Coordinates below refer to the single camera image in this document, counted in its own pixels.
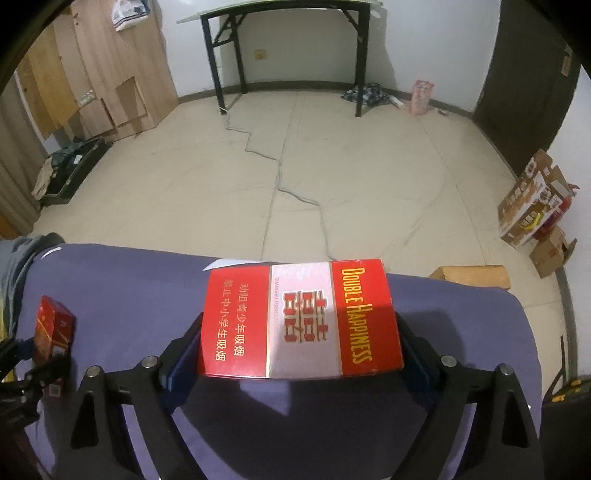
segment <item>purple table cover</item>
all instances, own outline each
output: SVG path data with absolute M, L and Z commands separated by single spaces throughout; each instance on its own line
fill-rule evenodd
M 203 310 L 215 258 L 102 245 L 63 245 L 38 255 L 27 277 L 18 338 L 34 333 L 42 295 L 77 318 L 72 381 L 89 366 L 134 367 L 182 336 Z M 498 288 L 465 287 L 429 278 L 388 275 L 396 311 L 441 355 L 494 369 L 514 366 L 536 428 L 541 371 L 534 337 L 519 301 Z M 30 363 L 18 368 L 22 375 Z M 130 436 L 148 480 L 158 474 L 125 407 Z M 27 427 L 41 463 L 51 471 L 61 442 L 66 400 L 44 400 L 41 419 Z M 452 478 L 467 440 L 466 409 L 441 479 Z M 330 381 L 199 378 L 174 413 L 189 449 L 210 480 L 389 478 L 422 422 L 397 374 Z

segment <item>black metal table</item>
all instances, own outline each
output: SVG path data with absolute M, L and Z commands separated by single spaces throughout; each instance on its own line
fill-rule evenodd
M 360 92 L 365 87 L 365 70 L 367 64 L 368 53 L 368 36 L 369 36 L 369 16 L 371 5 L 377 3 L 373 0 L 260 0 L 258 2 L 244 2 L 241 4 L 231 5 L 215 10 L 201 12 L 192 17 L 180 20 L 178 23 L 185 23 L 197 19 L 201 19 L 203 26 L 203 36 L 205 37 L 205 46 L 207 48 L 207 56 L 209 58 L 209 66 L 212 70 L 213 84 L 216 89 L 217 104 L 219 105 L 220 113 L 222 115 L 227 113 L 226 104 L 223 98 L 222 85 L 220 83 L 219 75 L 217 73 L 216 57 L 213 49 L 226 43 L 233 42 L 234 50 L 236 51 L 236 63 L 238 64 L 238 74 L 240 76 L 241 92 L 247 93 L 248 86 L 244 75 L 244 65 L 242 63 L 242 54 L 240 52 L 240 42 L 238 40 L 238 27 L 242 25 L 245 17 L 248 14 L 256 12 L 266 12 L 271 10 L 284 10 L 291 8 L 334 8 L 341 10 L 347 20 L 353 25 L 357 31 L 357 58 L 355 66 L 355 85 L 359 86 Z M 358 12 L 358 20 L 355 21 L 351 12 Z M 220 27 L 216 37 L 212 39 L 211 29 L 209 27 L 209 20 L 227 15 L 224 23 Z M 220 37 L 225 31 L 229 31 L 229 36 L 225 40 L 220 40 Z M 358 95 L 357 107 L 355 116 L 361 116 L 361 105 L 363 95 Z

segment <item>open cardboard box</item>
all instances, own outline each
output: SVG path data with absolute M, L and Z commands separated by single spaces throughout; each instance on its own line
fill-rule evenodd
M 552 158 L 538 150 L 498 207 L 499 234 L 514 248 L 526 243 L 574 195 Z
M 531 261 L 540 278 L 552 275 L 562 267 L 573 254 L 576 244 L 576 238 L 568 243 L 562 229 L 558 225 L 554 226 L 530 253 Z

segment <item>baseboard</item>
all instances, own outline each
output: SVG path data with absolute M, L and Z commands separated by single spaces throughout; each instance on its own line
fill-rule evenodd
M 576 378 L 579 374 L 579 344 L 577 342 L 577 325 L 574 317 L 573 298 L 570 294 L 569 280 L 566 277 L 564 267 L 556 271 L 558 289 L 562 298 L 564 310 L 564 325 L 566 327 L 567 352 L 569 360 L 567 365 L 567 381 Z
M 346 92 L 352 87 L 350 83 L 345 82 L 323 82 L 320 80 L 279 80 L 276 82 L 255 82 L 248 84 L 248 90 L 250 92 L 265 92 L 273 90 L 330 90 L 335 92 Z M 412 93 L 401 92 L 400 90 L 392 90 L 390 88 L 382 87 L 382 90 L 389 95 L 394 95 L 396 98 L 401 100 L 410 100 Z M 240 93 L 240 85 L 230 85 L 222 88 L 224 95 L 232 95 L 234 93 Z M 215 97 L 215 90 L 204 90 L 202 92 L 190 93 L 179 97 L 180 103 L 192 102 L 193 100 L 200 100 L 203 98 Z M 434 108 L 441 108 L 451 113 L 456 113 L 467 118 L 472 118 L 472 113 L 459 108 L 455 105 L 449 105 L 448 103 L 440 102 L 439 100 L 431 100 L 429 104 Z

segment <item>small red box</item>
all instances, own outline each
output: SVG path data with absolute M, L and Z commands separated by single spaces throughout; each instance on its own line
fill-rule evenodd
M 57 355 L 68 355 L 74 331 L 75 317 L 58 301 L 45 295 L 37 312 L 35 325 L 35 353 L 33 362 L 39 366 Z M 49 385 L 46 395 L 61 397 L 64 387 L 63 379 Z

